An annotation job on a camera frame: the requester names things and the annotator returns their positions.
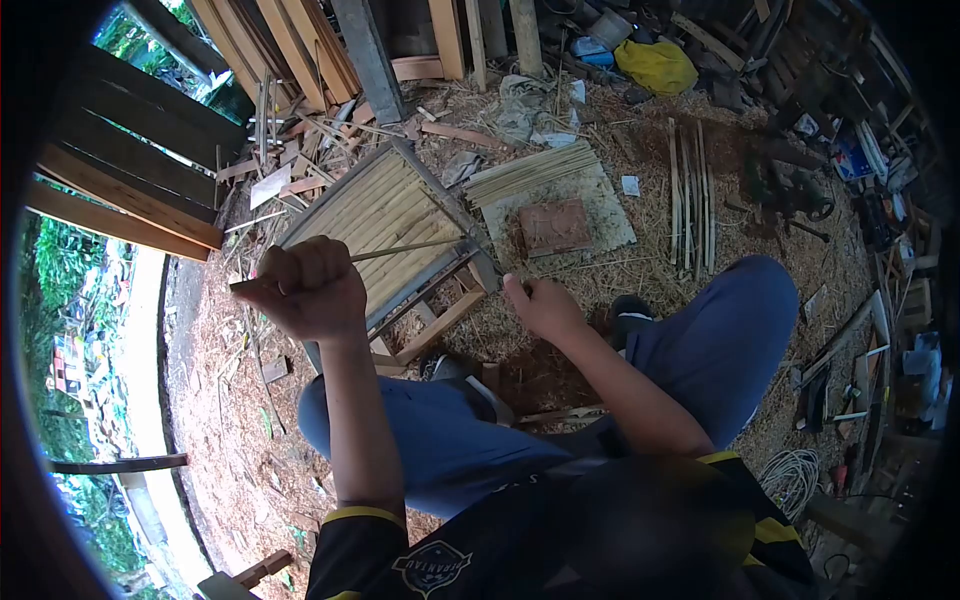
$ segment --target plastic bag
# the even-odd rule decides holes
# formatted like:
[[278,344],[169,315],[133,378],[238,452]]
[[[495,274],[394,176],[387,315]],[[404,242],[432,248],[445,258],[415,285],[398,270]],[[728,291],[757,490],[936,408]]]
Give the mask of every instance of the plastic bag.
[[670,42],[653,45],[624,40],[613,51],[616,65],[650,91],[672,96],[697,81],[697,68],[684,50]]

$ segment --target shoe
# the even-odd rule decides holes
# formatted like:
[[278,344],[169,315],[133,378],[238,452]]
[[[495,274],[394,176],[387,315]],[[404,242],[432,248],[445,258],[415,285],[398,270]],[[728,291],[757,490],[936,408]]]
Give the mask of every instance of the shoe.
[[498,425],[510,427],[516,422],[514,411],[507,406],[493,391],[480,383],[480,380],[473,376],[472,364],[475,361],[466,356],[456,356],[446,354],[442,351],[434,351],[425,354],[420,360],[420,377],[427,381],[447,381],[453,387],[461,390],[467,395],[468,402],[479,402],[486,406],[481,409],[480,414],[489,415],[492,410],[492,418],[481,418],[495,422]]
[[654,311],[637,296],[620,296],[611,304],[607,320],[612,331],[611,346],[620,352],[627,347],[631,333],[653,323]]

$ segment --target person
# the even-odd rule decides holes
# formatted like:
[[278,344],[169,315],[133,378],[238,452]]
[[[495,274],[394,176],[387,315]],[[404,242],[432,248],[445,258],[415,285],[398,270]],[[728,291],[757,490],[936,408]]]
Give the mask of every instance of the person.
[[[725,448],[778,368],[798,299],[766,256],[656,320],[612,306],[612,344],[560,283],[504,276],[516,316],[610,414],[568,435],[497,424],[503,406],[444,357],[429,381],[377,377],[363,281],[323,236],[270,248],[236,295],[320,347],[300,430],[330,461],[337,510],[308,598],[774,597],[814,593],[799,536]],[[405,506],[446,519],[408,543]]]

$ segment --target blue jeans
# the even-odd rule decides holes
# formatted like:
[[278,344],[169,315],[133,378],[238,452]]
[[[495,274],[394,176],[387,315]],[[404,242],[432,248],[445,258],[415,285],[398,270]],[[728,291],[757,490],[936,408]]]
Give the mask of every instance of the blue jeans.
[[[680,402],[715,447],[724,448],[763,398],[797,309],[797,290],[779,262],[748,256],[677,314],[632,333],[626,359]],[[380,390],[403,465],[406,502],[441,517],[456,515],[525,474],[585,454],[610,453],[610,444],[583,444],[585,438],[595,441],[610,432],[608,441],[618,437],[612,416],[555,437],[555,443],[552,436],[485,422],[476,418],[463,391],[442,381],[380,377]],[[303,390],[299,421],[306,440],[329,459],[322,377]],[[579,438],[577,444],[568,443],[571,436]]]

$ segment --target right hand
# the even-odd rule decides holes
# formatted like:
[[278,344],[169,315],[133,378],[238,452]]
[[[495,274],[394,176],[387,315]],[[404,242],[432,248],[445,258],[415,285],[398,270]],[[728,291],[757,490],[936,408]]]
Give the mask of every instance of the right hand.
[[367,291],[343,242],[319,235],[290,250],[271,246],[254,281],[262,285],[233,295],[288,336],[321,344],[366,340]]
[[516,315],[532,333],[560,347],[588,326],[584,311],[561,283],[550,279],[528,279],[525,283],[532,290],[530,296],[517,276],[512,273],[503,276],[503,289]]

